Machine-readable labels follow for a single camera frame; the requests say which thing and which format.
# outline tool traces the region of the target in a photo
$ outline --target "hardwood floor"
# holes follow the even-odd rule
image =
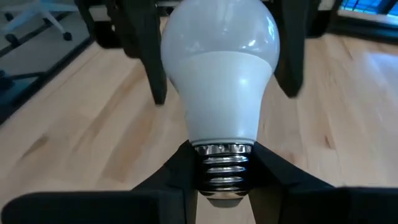
[[[308,40],[300,96],[273,78],[258,141],[335,185],[398,187],[398,47],[325,35]],[[156,107],[145,71],[93,44],[0,127],[0,205],[26,192],[131,189],[187,138],[169,85]],[[254,223],[249,201],[197,223]]]

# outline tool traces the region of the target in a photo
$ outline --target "black plastic bracket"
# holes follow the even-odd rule
[[[289,98],[298,95],[303,83],[304,40],[307,36],[309,2],[276,1],[270,8],[280,38],[280,56],[275,77]]]
[[[160,59],[160,17],[154,0],[75,0],[89,33],[105,49],[123,48],[144,64],[155,104],[163,105],[167,80]],[[106,6],[110,21],[94,21],[90,8]]]
[[[197,159],[187,141],[131,191],[28,194],[3,208],[2,223],[194,224]],[[398,223],[398,189],[334,188],[259,143],[250,160],[257,224]]]

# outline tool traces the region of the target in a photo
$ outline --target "bulb base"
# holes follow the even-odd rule
[[[248,194],[249,144],[196,146],[199,155],[198,190],[207,199],[240,199]]]

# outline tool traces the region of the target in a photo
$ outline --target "chair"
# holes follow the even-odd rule
[[[5,12],[5,17],[9,21],[2,28],[2,32],[6,35],[7,41],[13,44],[15,41],[17,42],[17,39],[10,32],[37,14],[41,14],[44,19],[51,22],[63,34],[64,40],[72,40],[71,33],[66,32],[50,12],[77,12],[78,8],[74,5],[53,3],[53,0],[33,0],[33,2],[23,5],[4,7],[0,11]],[[12,12],[21,13],[14,18]]]

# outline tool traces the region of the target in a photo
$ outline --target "light bulb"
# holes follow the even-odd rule
[[[161,52],[189,140],[203,156],[201,192],[242,197],[262,95],[279,59],[274,18],[260,0],[183,0],[165,26]]]

